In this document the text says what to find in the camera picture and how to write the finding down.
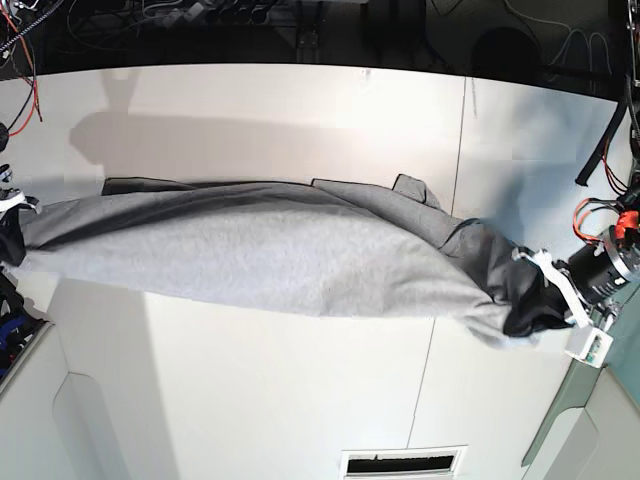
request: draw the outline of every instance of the electronic wiring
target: electronic wiring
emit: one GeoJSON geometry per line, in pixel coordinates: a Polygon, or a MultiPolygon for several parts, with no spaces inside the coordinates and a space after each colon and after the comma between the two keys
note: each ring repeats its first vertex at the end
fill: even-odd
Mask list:
{"type": "Polygon", "coordinates": [[[80,54],[87,53],[87,52],[90,52],[91,50],[95,50],[95,49],[105,50],[105,51],[125,51],[126,49],[123,49],[123,48],[103,47],[103,44],[107,43],[111,39],[119,37],[123,33],[126,33],[127,31],[129,31],[129,30],[131,30],[133,28],[139,27],[140,25],[142,25],[144,23],[153,22],[155,20],[158,20],[159,18],[163,18],[163,17],[169,16],[169,15],[170,14],[165,14],[165,15],[158,15],[156,17],[143,18],[142,20],[138,20],[137,22],[131,23],[131,24],[127,25],[126,27],[122,28],[121,30],[118,30],[117,32],[115,32],[113,34],[104,37],[98,43],[90,44],[90,43],[87,43],[87,42],[82,42],[82,44],[87,47],[84,50],[80,50],[78,52],[62,52],[62,53],[67,53],[67,54],[70,54],[70,55],[80,55],[80,54]]]}
{"type": "MultiPolygon", "coordinates": [[[[17,37],[14,37],[14,38],[18,38],[20,40],[20,42],[22,43],[22,48],[24,50],[25,58],[27,60],[27,63],[31,67],[31,71],[33,73],[33,80],[32,80],[32,83],[31,83],[31,91],[30,91],[30,94],[29,94],[29,97],[33,98],[33,103],[31,105],[31,110],[30,110],[29,115],[27,116],[25,122],[22,124],[22,126],[20,128],[18,128],[18,130],[9,133],[9,136],[13,137],[15,135],[18,135],[20,132],[22,132],[26,128],[26,126],[31,121],[31,117],[33,117],[33,113],[36,110],[38,110],[38,115],[40,116],[40,120],[42,120],[42,116],[40,114],[39,101],[38,101],[38,80],[37,80],[36,73],[35,73],[36,72],[36,67],[35,67],[35,64],[33,62],[31,53],[29,52],[29,47],[27,47],[27,42],[25,41],[24,34],[21,34],[22,32],[20,32],[18,30],[18,28],[15,26],[15,24],[11,20],[11,17],[9,17],[9,14],[5,11],[5,9],[2,6],[2,4],[0,4],[0,12],[2,13],[2,15],[5,18],[5,20],[7,21],[7,24],[16,33],[17,37]]],[[[16,120],[11,123],[11,126],[9,127],[9,130],[11,130],[11,128],[16,124],[17,119],[20,118],[20,115],[22,114],[23,111],[24,111],[24,109],[22,109],[20,111],[20,114],[16,117],[16,120]]]]}
{"type": "MultiPolygon", "coordinates": [[[[607,70],[609,72],[609,74],[612,73],[611,70],[611,59],[609,56],[609,43],[607,41],[607,38],[600,32],[593,32],[591,33],[590,36],[587,36],[586,32],[582,29],[579,28],[572,28],[570,25],[563,23],[563,22],[558,22],[555,20],[546,20],[543,18],[537,18],[537,17],[532,17],[530,15],[527,15],[525,13],[520,12],[519,10],[516,10],[513,5],[511,5],[510,0],[503,0],[505,6],[507,7],[508,10],[510,10],[513,14],[519,16],[520,18],[526,19],[526,20],[530,20],[532,22],[536,22],[536,23],[541,23],[541,24],[545,24],[545,25],[553,25],[556,27],[562,27],[563,29],[565,29],[567,31],[567,37],[565,38],[564,42],[562,43],[562,46],[560,47],[560,50],[558,50],[558,53],[553,57],[553,59],[550,62],[550,65],[555,65],[558,60],[561,60],[561,64],[564,65],[564,63],[566,62],[567,59],[567,55],[569,52],[569,47],[571,46],[571,40],[573,39],[573,37],[575,35],[580,35],[582,36],[582,38],[585,41],[585,44],[587,46],[587,52],[589,55],[589,71],[593,72],[593,40],[594,38],[600,38],[602,40],[602,43],[604,45],[604,51],[605,51],[605,58],[607,61],[607,70]]],[[[558,76],[554,75],[549,79],[549,82],[555,82],[557,80],[558,76]]],[[[595,84],[592,82],[591,83],[591,90],[592,93],[595,93],[595,84]]]]}
{"type": "Polygon", "coordinates": [[[626,191],[627,191],[627,185],[625,185],[625,183],[620,180],[620,178],[613,173],[613,170],[611,170],[611,167],[609,166],[608,163],[608,155],[609,155],[609,141],[607,141],[607,143],[605,144],[604,147],[604,152],[602,154],[602,163],[604,164],[604,172],[605,175],[607,177],[607,182],[609,182],[609,186],[611,187],[611,189],[614,191],[614,193],[618,194],[618,195],[623,195],[626,191]]]}
{"type": "Polygon", "coordinates": [[[640,125],[638,124],[638,117],[636,116],[637,112],[633,106],[633,80],[631,77],[627,75],[627,81],[625,82],[625,100],[627,103],[627,108],[629,109],[629,116],[631,117],[631,128],[632,135],[631,138],[636,142],[636,145],[640,147],[640,125]]]}
{"type": "Polygon", "coordinates": [[[64,0],[58,0],[56,3],[53,4],[53,6],[51,8],[49,8],[49,10],[44,12],[42,14],[42,16],[40,16],[38,19],[34,20],[32,23],[30,23],[26,27],[24,27],[22,30],[20,30],[20,32],[16,33],[15,37],[8,39],[6,42],[1,44],[0,45],[0,53],[4,52],[11,45],[13,45],[18,40],[20,40],[20,38],[25,36],[27,33],[29,33],[31,30],[33,30],[38,25],[40,25],[42,22],[44,22],[47,18],[49,18],[51,16],[51,14],[53,12],[55,12],[60,7],[60,5],[62,5],[63,2],[64,2],[64,0]]]}
{"type": "MultiPolygon", "coordinates": [[[[87,47],[89,50],[104,50],[107,52],[122,52],[122,51],[127,51],[124,48],[117,48],[117,47],[105,47],[102,46],[102,43],[104,43],[104,41],[107,41],[110,38],[113,38],[114,36],[119,35],[121,32],[125,31],[128,29],[128,27],[130,27],[131,25],[128,25],[127,27],[125,27],[123,30],[117,32],[115,35],[111,35],[111,36],[107,36],[106,38],[104,38],[103,42],[97,43],[97,44],[93,44],[93,43],[88,43],[85,42],[84,40],[80,39],[76,33],[74,33],[73,29],[71,28],[71,12],[74,10],[74,7],[76,6],[76,4],[78,3],[78,0],[74,0],[73,3],[71,4],[71,7],[69,7],[69,11],[67,12],[67,18],[66,18],[66,25],[67,25],[67,31],[69,32],[69,35],[71,35],[71,38],[73,38],[76,42],[78,42],[80,45],[87,47]]],[[[120,17],[119,15],[116,14],[116,16],[118,18],[120,18],[121,20],[126,20],[123,17],[120,17]]],[[[88,52],[89,50],[84,50],[82,52],[69,52],[69,53],[84,53],[84,52],[88,52]]]]}
{"type": "Polygon", "coordinates": [[[585,243],[588,244],[597,244],[600,243],[602,240],[598,237],[595,237],[593,235],[589,235],[586,234],[584,232],[582,232],[581,228],[582,228],[582,224],[584,223],[585,219],[593,212],[598,211],[598,210],[603,210],[603,209],[608,209],[608,210],[612,210],[616,213],[620,213],[619,210],[619,204],[616,200],[600,200],[599,198],[585,198],[584,200],[582,200],[578,206],[576,207],[575,211],[573,212],[573,232],[576,234],[576,236],[578,238],[580,238],[582,241],[584,241],[585,243]],[[597,205],[599,205],[599,207],[591,209],[591,210],[587,210],[586,212],[582,213],[582,211],[587,207],[587,205],[595,203],[597,205]]]}
{"type": "Polygon", "coordinates": [[[9,65],[13,59],[13,54],[16,51],[16,47],[17,44],[13,45],[13,48],[11,49],[11,53],[9,53],[9,55],[7,55],[6,60],[4,61],[4,63],[2,64],[2,66],[0,66],[0,70],[3,70],[7,65],[9,65]]]}
{"type": "Polygon", "coordinates": [[[18,112],[18,115],[15,116],[15,118],[13,119],[13,122],[11,122],[11,124],[9,125],[9,127],[8,127],[9,130],[11,130],[13,127],[15,127],[16,123],[18,123],[18,120],[20,119],[20,117],[22,116],[24,111],[27,109],[27,105],[29,105],[29,102],[31,101],[32,97],[33,97],[33,84],[31,86],[31,88],[29,89],[29,96],[27,97],[27,99],[25,100],[24,104],[22,105],[22,108],[18,112]]]}
{"type": "Polygon", "coordinates": [[[144,0],[142,0],[142,15],[145,16],[146,18],[153,18],[153,16],[147,13],[149,10],[153,10],[156,8],[163,8],[163,7],[176,7],[178,5],[182,5],[183,3],[184,3],[184,0],[174,0],[171,2],[158,2],[158,3],[145,6],[144,0]]]}
{"type": "Polygon", "coordinates": [[[458,0],[458,2],[453,7],[451,7],[449,10],[447,10],[444,13],[442,13],[438,8],[438,5],[436,5],[436,0],[431,0],[431,5],[433,5],[433,9],[436,11],[439,17],[448,17],[449,15],[451,15],[453,12],[456,11],[456,9],[462,4],[462,2],[464,2],[464,0],[458,0]]]}
{"type": "MultiPolygon", "coordinates": [[[[32,82],[35,82],[36,87],[38,86],[38,74],[36,73],[37,70],[37,62],[36,62],[36,52],[35,49],[33,48],[33,43],[31,43],[31,39],[27,36],[25,37],[27,39],[27,45],[29,47],[29,51],[31,52],[31,59],[33,61],[33,70],[32,70],[32,76],[33,76],[33,80],[32,82]]],[[[29,83],[29,79],[27,77],[24,77],[24,80],[27,81],[27,83],[29,83]]],[[[40,91],[38,90],[36,95],[36,112],[38,112],[38,118],[40,119],[40,122],[42,122],[42,112],[40,111],[40,91]]]]}

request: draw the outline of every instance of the white panel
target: white panel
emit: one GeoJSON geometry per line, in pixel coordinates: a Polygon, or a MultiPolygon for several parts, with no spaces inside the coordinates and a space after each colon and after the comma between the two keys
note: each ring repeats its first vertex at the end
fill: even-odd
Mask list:
{"type": "Polygon", "coordinates": [[[492,349],[438,319],[409,446],[468,445],[463,478],[522,478],[522,459],[569,361],[559,352],[492,349]]]}
{"type": "Polygon", "coordinates": [[[80,478],[131,480],[100,385],[86,375],[67,375],[53,416],[80,478]]]}
{"type": "Polygon", "coordinates": [[[523,480],[543,480],[569,438],[584,408],[570,408],[556,417],[523,480]]]}
{"type": "MultiPolygon", "coordinates": [[[[489,218],[534,249],[574,253],[581,246],[571,225],[577,204],[591,196],[614,198],[602,164],[589,188],[574,182],[614,109],[605,100],[467,79],[454,214],[489,218]]],[[[627,121],[609,161],[625,178],[631,166],[627,121]]],[[[599,233],[611,224],[607,212],[592,217],[586,231],[599,233]]]]}
{"type": "Polygon", "coordinates": [[[53,418],[78,477],[112,480],[112,477],[105,476],[98,452],[91,441],[82,415],[82,403],[78,401],[71,375],[67,375],[53,402],[53,418]]]}
{"type": "Polygon", "coordinates": [[[67,373],[58,332],[52,327],[0,396],[2,478],[81,480],[53,419],[53,401],[67,373]]]}
{"type": "MultiPolygon", "coordinates": [[[[399,173],[453,199],[464,79],[303,65],[180,65],[42,76],[45,122],[3,154],[30,192],[99,191],[101,175],[313,178],[391,187],[399,173]]],[[[2,82],[19,109],[24,82],[2,82]]]]}
{"type": "Polygon", "coordinates": [[[432,322],[306,318],[63,282],[50,314],[132,478],[337,479],[406,448],[432,322]]]}
{"type": "Polygon", "coordinates": [[[640,410],[610,370],[600,375],[586,409],[599,441],[579,480],[638,478],[640,410]]]}
{"type": "Polygon", "coordinates": [[[558,457],[551,465],[544,480],[581,478],[581,474],[598,448],[600,435],[589,414],[583,411],[558,457]]]}
{"type": "Polygon", "coordinates": [[[640,410],[605,369],[548,473],[526,480],[635,479],[639,445],[640,410]]]}

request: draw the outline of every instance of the cable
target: cable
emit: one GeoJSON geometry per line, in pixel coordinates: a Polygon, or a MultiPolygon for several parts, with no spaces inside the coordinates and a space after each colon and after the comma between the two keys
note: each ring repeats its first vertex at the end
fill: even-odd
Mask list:
{"type": "Polygon", "coordinates": [[[453,7],[451,7],[451,9],[447,10],[446,13],[442,13],[440,11],[438,6],[436,5],[436,1],[435,0],[431,0],[431,5],[433,5],[433,9],[436,11],[436,13],[438,14],[439,17],[448,17],[449,15],[451,15],[462,4],[462,2],[464,2],[464,0],[458,0],[458,2],[453,7]]]}
{"type": "MultiPolygon", "coordinates": [[[[32,91],[37,95],[38,88],[35,86],[35,83],[33,84],[33,90],[32,91]]],[[[12,133],[9,134],[10,137],[15,137],[20,132],[22,132],[22,130],[24,130],[26,128],[26,126],[29,124],[29,121],[31,120],[31,117],[33,117],[33,112],[35,112],[35,110],[36,110],[36,102],[35,102],[35,99],[34,99],[34,101],[31,103],[31,111],[29,112],[29,116],[27,117],[27,119],[24,121],[24,123],[22,124],[22,126],[18,130],[16,130],[15,132],[12,132],[12,133]]]]}
{"type": "Polygon", "coordinates": [[[580,238],[585,243],[593,244],[594,242],[596,242],[596,243],[601,242],[602,240],[600,238],[594,237],[593,235],[588,235],[586,233],[583,233],[580,230],[580,228],[582,227],[582,224],[584,223],[584,221],[587,218],[587,216],[589,216],[591,213],[593,213],[593,212],[595,212],[597,210],[602,210],[603,208],[607,208],[607,209],[615,211],[616,213],[620,213],[620,211],[616,208],[616,206],[618,206],[618,205],[619,205],[619,203],[616,200],[600,200],[598,198],[585,198],[584,200],[582,200],[578,204],[578,206],[576,207],[575,211],[573,212],[573,232],[576,234],[576,236],[578,238],[580,238]],[[598,208],[593,209],[593,210],[587,210],[578,219],[578,214],[587,205],[589,205],[590,203],[600,204],[601,207],[598,207],[598,208]]]}
{"type": "Polygon", "coordinates": [[[13,49],[11,50],[11,53],[7,56],[7,59],[4,61],[4,63],[0,67],[0,70],[4,69],[4,67],[6,67],[7,65],[9,65],[11,63],[11,59],[13,58],[13,54],[16,51],[16,46],[17,45],[15,45],[15,44],[13,45],[13,49]]]}
{"type": "MultiPolygon", "coordinates": [[[[36,65],[38,64],[38,62],[36,61],[36,51],[33,48],[33,43],[31,43],[31,39],[27,36],[25,37],[27,39],[27,45],[29,46],[29,50],[31,51],[31,59],[33,60],[33,71],[31,73],[33,73],[33,83],[35,83],[36,85],[36,89],[38,87],[38,75],[36,73],[36,65]]],[[[40,112],[40,90],[36,90],[36,112],[38,112],[38,118],[40,119],[40,122],[42,122],[42,112],[40,112]]]]}
{"type": "Polygon", "coordinates": [[[154,8],[162,8],[162,7],[173,7],[176,5],[181,5],[183,3],[183,0],[173,0],[171,2],[161,2],[161,3],[154,3],[152,5],[147,5],[146,7],[144,6],[144,0],[142,0],[142,15],[144,17],[147,18],[153,18],[150,15],[147,15],[147,11],[154,9],[154,8]]]}
{"type": "MultiPolygon", "coordinates": [[[[550,65],[554,65],[558,59],[560,59],[560,57],[562,57],[562,65],[564,65],[566,59],[567,59],[567,54],[569,52],[569,46],[571,44],[571,39],[573,38],[574,35],[576,34],[580,34],[582,35],[582,37],[584,38],[585,44],[587,45],[587,51],[589,53],[589,71],[592,72],[593,71],[593,39],[595,37],[598,37],[602,40],[603,44],[604,44],[604,49],[605,49],[605,54],[606,54],[606,59],[607,59],[607,69],[609,71],[609,74],[612,73],[611,70],[611,61],[609,58],[609,44],[608,41],[606,39],[606,37],[604,35],[602,35],[600,32],[593,32],[591,34],[590,37],[587,38],[586,33],[579,29],[579,28],[572,28],[570,25],[566,24],[566,23],[562,23],[562,22],[558,22],[555,20],[546,20],[543,18],[537,18],[537,17],[532,17],[530,15],[524,14],[518,10],[516,10],[510,3],[509,0],[503,0],[505,6],[514,14],[517,15],[521,18],[527,19],[527,20],[531,20],[532,22],[537,22],[537,23],[542,23],[542,24],[546,24],[546,25],[554,25],[557,27],[562,27],[565,30],[567,30],[567,37],[565,38],[564,42],[562,43],[562,47],[560,47],[560,50],[558,50],[558,53],[555,55],[555,57],[553,57],[553,60],[551,60],[550,65]]],[[[549,82],[554,82],[556,79],[558,78],[557,75],[554,75],[553,77],[551,77],[549,79],[549,82]]],[[[591,89],[592,89],[592,93],[595,93],[595,85],[592,82],[591,83],[591,89]]]]}
{"type": "Polygon", "coordinates": [[[31,88],[29,89],[29,96],[27,97],[24,104],[22,105],[22,108],[18,112],[18,115],[16,115],[16,117],[13,119],[13,122],[11,122],[11,125],[7,127],[8,130],[11,130],[16,125],[16,123],[18,123],[18,119],[22,116],[24,111],[27,109],[27,105],[29,105],[29,102],[31,101],[32,96],[33,96],[33,85],[31,85],[31,88]]]}
{"type": "Polygon", "coordinates": [[[627,112],[627,102],[625,100],[625,97],[626,95],[622,95],[618,100],[618,104],[616,105],[616,109],[611,116],[611,120],[609,120],[609,123],[607,124],[607,128],[604,130],[602,137],[600,137],[596,148],[593,149],[589,160],[587,160],[587,163],[585,163],[584,167],[582,167],[582,170],[580,170],[580,173],[578,173],[578,176],[575,180],[577,185],[580,185],[582,187],[587,186],[587,181],[604,156],[604,151],[607,147],[607,143],[611,141],[613,136],[618,131],[620,123],[622,122],[622,119],[627,112]]]}
{"type": "Polygon", "coordinates": [[[25,127],[27,126],[27,124],[31,120],[31,117],[33,116],[33,112],[34,112],[34,110],[36,110],[36,108],[38,109],[38,115],[40,116],[40,109],[38,107],[38,81],[37,81],[36,73],[35,73],[36,72],[36,67],[35,67],[35,64],[33,63],[33,60],[31,59],[31,54],[29,53],[29,48],[27,47],[27,42],[25,41],[24,34],[21,34],[21,32],[18,31],[18,28],[11,21],[11,18],[9,17],[9,14],[5,11],[5,9],[2,6],[2,4],[0,4],[0,11],[2,12],[2,15],[4,15],[5,19],[7,20],[7,24],[18,35],[18,37],[16,37],[16,38],[19,38],[20,41],[22,42],[22,48],[24,49],[25,57],[27,59],[27,62],[31,66],[31,71],[33,72],[33,83],[31,85],[31,91],[32,91],[32,94],[33,94],[33,105],[31,106],[31,111],[30,111],[29,116],[27,117],[26,121],[24,122],[24,124],[17,131],[12,132],[12,133],[9,134],[9,136],[12,137],[12,136],[18,135],[20,132],[22,132],[22,130],[25,129],[25,127]]]}
{"type": "Polygon", "coordinates": [[[503,0],[503,5],[504,5],[504,11],[507,12],[509,15],[511,15],[516,20],[518,20],[518,22],[520,22],[524,26],[524,28],[527,29],[527,31],[529,32],[529,35],[531,35],[531,38],[536,43],[536,46],[538,47],[538,50],[542,51],[542,45],[540,44],[540,39],[538,38],[536,33],[533,31],[533,28],[531,28],[531,25],[529,25],[527,22],[525,22],[522,17],[519,17],[518,15],[513,13],[513,11],[510,10],[509,7],[507,7],[506,2],[504,2],[504,0],[503,0]]]}
{"type": "Polygon", "coordinates": [[[633,108],[633,86],[631,85],[631,77],[627,75],[625,94],[627,98],[627,108],[629,109],[629,115],[631,115],[631,126],[635,133],[636,144],[640,147],[640,125],[638,125],[638,119],[636,118],[636,112],[633,108]]]}
{"type": "Polygon", "coordinates": [[[115,32],[115,33],[113,33],[113,34],[111,34],[111,35],[109,35],[109,36],[107,36],[107,37],[103,38],[100,42],[98,42],[98,43],[96,43],[96,44],[93,44],[93,45],[92,45],[92,44],[89,44],[89,43],[87,43],[87,42],[83,42],[83,45],[85,45],[85,46],[89,47],[89,48],[87,48],[87,49],[85,49],[85,50],[81,50],[81,51],[79,51],[79,52],[64,52],[64,51],[63,51],[62,53],[67,53],[67,54],[70,54],[70,55],[81,55],[81,54],[83,54],[83,53],[90,52],[90,51],[91,51],[91,49],[102,49],[102,50],[111,50],[111,51],[118,50],[118,51],[121,51],[121,50],[123,50],[123,49],[106,48],[106,47],[105,47],[105,48],[103,48],[103,47],[102,47],[102,44],[104,44],[104,43],[108,42],[108,41],[109,41],[109,40],[111,40],[112,38],[115,38],[115,37],[117,37],[117,36],[119,36],[119,35],[122,35],[122,34],[123,34],[123,33],[125,33],[126,31],[131,30],[131,29],[132,29],[132,28],[134,28],[134,27],[138,27],[138,26],[140,26],[140,25],[141,25],[141,24],[143,24],[143,23],[152,22],[152,21],[154,21],[154,20],[158,20],[158,19],[160,19],[160,18],[164,18],[164,17],[167,17],[167,16],[169,16],[169,15],[170,15],[170,14],[161,15],[161,16],[160,16],[160,15],[158,15],[158,16],[156,16],[156,17],[143,18],[142,20],[138,20],[137,22],[134,22],[134,23],[132,23],[132,24],[128,25],[127,27],[123,28],[122,30],[119,30],[119,31],[117,31],[117,32],[115,32]]]}
{"type": "Polygon", "coordinates": [[[73,33],[73,30],[71,30],[71,12],[73,11],[73,8],[76,6],[76,4],[78,3],[78,0],[73,0],[73,3],[71,4],[71,6],[69,7],[69,11],[67,12],[67,20],[66,20],[66,24],[67,24],[67,31],[69,32],[69,35],[71,35],[71,38],[73,38],[76,42],[78,42],[80,45],[84,45],[85,47],[89,47],[91,49],[95,49],[95,50],[105,50],[105,51],[121,51],[122,49],[120,48],[112,48],[112,47],[102,47],[100,45],[95,45],[95,44],[91,44],[91,43],[87,43],[83,40],[81,40],[80,38],[78,38],[78,36],[73,33]]]}
{"type": "Polygon", "coordinates": [[[53,4],[53,6],[49,10],[47,10],[45,13],[43,13],[40,18],[34,20],[31,24],[29,24],[25,28],[23,28],[20,31],[20,33],[18,33],[15,37],[7,40],[5,43],[0,45],[0,53],[4,52],[7,48],[9,48],[11,45],[16,43],[20,38],[22,38],[24,35],[26,35],[31,30],[36,28],[42,22],[44,22],[53,12],[55,12],[60,7],[60,5],[62,5],[63,2],[64,2],[64,0],[58,0],[55,4],[53,4]]]}
{"type": "Polygon", "coordinates": [[[611,170],[611,167],[609,167],[609,164],[607,163],[608,154],[609,154],[609,142],[607,142],[605,151],[602,155],[602,162],[604,163],[605,175],[607,176],[607,181],[609,182],[609,186],[614,191],[614,193],[617,193],[618,195],[624,195],[628,187],[624,184],[622,180],[620,180],[616,176],[615,173],[613,173],[613,170],[611,170]]]}
{"type": "Polygon", "coordinates": [[[572,30],[572,28],[569,25],[567,25],[566,23],[556,22],[555,20],[545,20],[545,19],[542,19],[542,18],[536,18],[536,17],[531,17],[529,15],[526,15],[526,14],[516,10],[515,8],[513,8],[511,3],[509,2],[509,0],[504,0],[504,3],[509,8],[509,10],[511,10],[513,13],[515,13],[519,17],[526,18],[527,20],[531,20],[532,22],[538,22],[538,23],[544,23],[544,24],[547,24],[547,25],[556,25],[558,27],[564,27],[569,32],[572,30]]]}

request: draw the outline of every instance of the gray garment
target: gray garment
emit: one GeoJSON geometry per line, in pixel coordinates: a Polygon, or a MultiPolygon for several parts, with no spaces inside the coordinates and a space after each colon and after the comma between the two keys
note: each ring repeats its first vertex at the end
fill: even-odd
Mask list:
{"type": "Polygon", "coordinates": [[[21,221],[20,268],[239,307],[338,317],[451,317],[499,345],[530,265],[423,182],[316,180],[147,191],[21,221]]]}

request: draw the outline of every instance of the black cable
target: black cable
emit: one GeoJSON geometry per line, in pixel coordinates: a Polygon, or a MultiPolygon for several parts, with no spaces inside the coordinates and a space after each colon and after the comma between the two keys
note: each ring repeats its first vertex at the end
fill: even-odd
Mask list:
{"type": "Polygon", "coordinates": [[[31,101],[31,97],[33,97],[34,91],[35,91],[35,83],[32,83],[31,90],[29,90],[29,96],[27,97],[27,100],[24,102],[24,105],[22,105],[22,108],[18,112],[18,115],[16,115],[16,118],[14,118],[13,122],[11,122],[11,125],[7,127],[8,130],[11,130],[13,127],[15,127],[16,123],[18,123],[18,120],[24,113],[25,109],[27,108],[27,105],[29,105],[29,102],[31,101]]]}
{"type": "Polygon", "coordinates": [[[464,0],[458,0],[458,3],[456,3],[453,7],[451,7],[449,10],[447,10],[445,13],[442,13],[440,11],[438,6],[436,5],[436,1],[435,0],[431,0],[431,5],[433,5],[433,9],[436,11],[436,13],[438,14],[439,17],[448,17],[449,15],[451,15],[462,4],[462,2],[464,2],[464,0]]]}
{"type": "Polygon", "coordinates": [[[527,31],[529,32],[529,35],[531,36],[531,38],[533,39],[534,42],[536,42],[536,46],[538,47],[538,50],[540,51],[540,53],[542,54],[542,44],[540,43],[540,39],[538,38],[538,36],[535,34],[535,32],[533,31],[533,28],[531,28],[531,25],[529,25],[524,18],[520,17],[519,15],[516,15],[516,13],[511,10],[509,8],[509,6],[507,5],[506,0],[502,0],[502,4],[504,5],[504,10],[505,12],[507,12],[508,15],[511,15],[513,18],[515,18],[516,20],[518,20],[518,22],[524,26],[524,28],[527,29],[527,31]]]}
{"type": "Polygon", "coordinates": [[[613,170],[611,170],[611,167],[609,167],[609,165],[607,165],[607,170],[609,170],[609,175],[611,175],[614,178],[614,180],[620,184],[618,185],[618,189],[622,190],[622,193],[624,193],[629,188],[627,184],[624,183],[622,180],[620,180],[620,178],[618,178],[618,176],[615,173],[613,173],[613,170]]]}
{"type": "Polygon", "coordinates": [[[602,161],[602,156],[604,155],[607,143],[611,142],[611,139],[618,131],[618,127],[620,126],[620,123],[622,123],[622,119],[624,118],[626,111],[627,107],[625,99],[621,98],[616,106],[616,110],[613,112],[611,120],[609,120],[607,128],[598,142],[598,145],[596,145],[596,148],[593,150],[589,160],[587,160],[587,163],[582,167],[582,170],[580,170],[580,173],[576,177],[576,184],[582,187],[587,186],[587,181],[595,171],[598,164],[602,161]]]}
{"type": "Polygon", "coordinates": [[[617,209],[617,208],[615,208],[615,207],[612,207],[611,205],[604,205],[604,206],[602,206],[602,207],[594,208],[593,210],[591,210],[591,213],[593,213],[593,212],[597,212],[597,211],[599,211],[599,210],[611,210],[611,211],[613,211],[613,212],[616,212],[618,215],[620,214],[620,210],[618,210],[618,209],[617,209]]]}
{"type": "Polygon", "coordinates": [[[43,13],[40,18],[34,20],[30,25],[27,25],[25,28],[20,30],[20,33],[18,33],[15,37],[10,38],[5,43],[0,45],[0,53],[4,52],[7,48],[16,43],[20,39],[20,37],[23,37],[38,25],[40,25],[42,22],[44,22],[53,12],[58,9],[58,7],[60,7],[60,5],[62,5],[63,2],[64,0],[58,0],[49,10],[43,13]]]}
{"type": "Polygon", "coordinates": [[[638,118],[636,117],[636,112],[633,109],[633,91],[632,91],[632,80],[631,77],[627,75],[627,82],[625,88],[625,94],[627,99],[627,108],[629,109],[629,115],[631,115],[631,126],[633,127],[633,131],[636,134],[635,140],[638,146],[640,146],[640,125],[638,125],[638,118]]]}
{"type": "Polygon", "coordinates": [[[13,56],[14,52],[11,52],[11,54],[9,54],[9,56],[7,57],[7,59],[4,61],[4,63],[2,65],[0,65],[0,70],[2,70],[4,67],[6,67],[9,62],[11,61],[11,57],[13,56]]]}

